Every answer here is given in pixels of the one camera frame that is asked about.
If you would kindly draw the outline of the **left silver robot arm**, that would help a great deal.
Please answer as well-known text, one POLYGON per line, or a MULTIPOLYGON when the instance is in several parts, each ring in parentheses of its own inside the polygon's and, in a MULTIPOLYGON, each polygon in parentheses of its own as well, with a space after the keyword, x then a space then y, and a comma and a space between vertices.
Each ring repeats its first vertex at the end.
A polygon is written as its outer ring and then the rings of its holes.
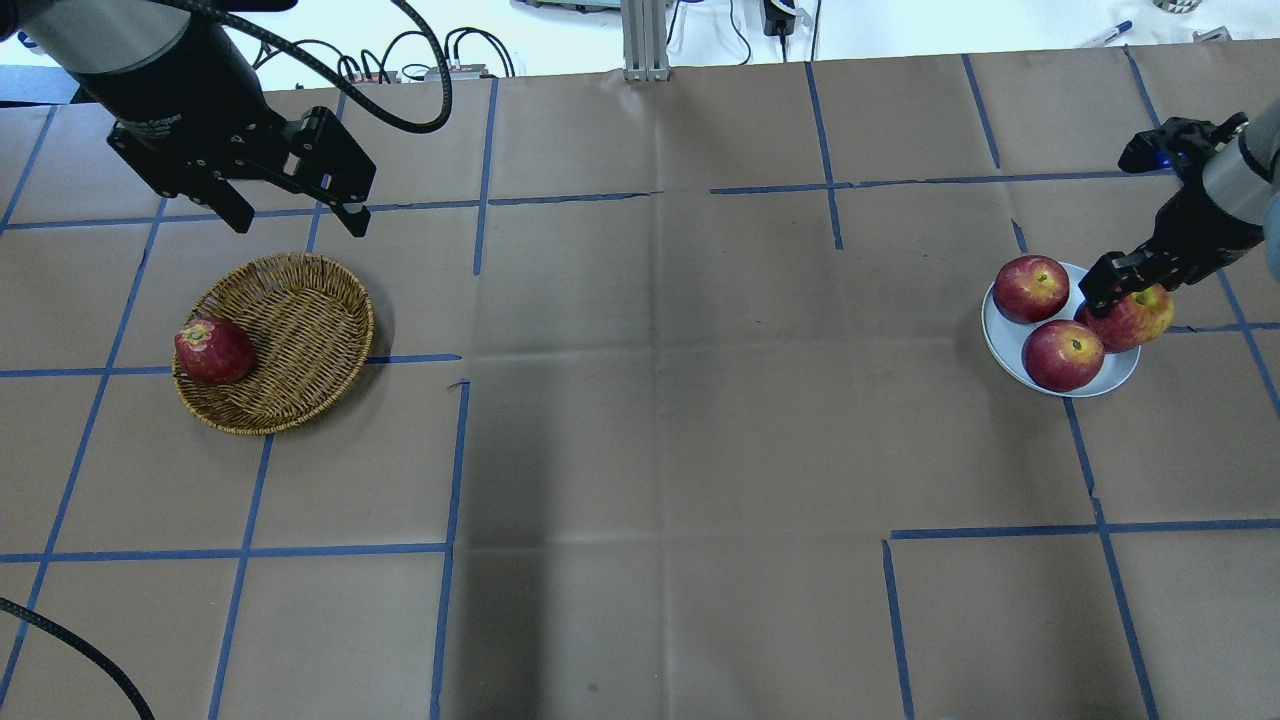
POLYGON ((237 183, 261 181, 364 236, 372 159, 330 108, 278 113, 211 14, 207 3, 5 1, 3 35, 28 35, 113 115, 108 145, 157 195, 244 233, 255 210, 237 183))

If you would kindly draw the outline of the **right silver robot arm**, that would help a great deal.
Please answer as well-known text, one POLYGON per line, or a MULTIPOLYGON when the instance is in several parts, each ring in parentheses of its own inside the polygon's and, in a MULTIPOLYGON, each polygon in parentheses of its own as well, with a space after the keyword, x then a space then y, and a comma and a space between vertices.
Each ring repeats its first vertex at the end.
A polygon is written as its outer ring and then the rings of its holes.
POLYGON ((1170 169, 1180 190, 1155 217, 1151 237, 1130 252, 1106 252, 1079 282, 1092 316, 1106 316, 1130 293, 1197 284, 1265 240, 1277 197, 1277 105, 1221 123, 1171 117, 1132 137, 1117 168, 1128 174, 1170 169))

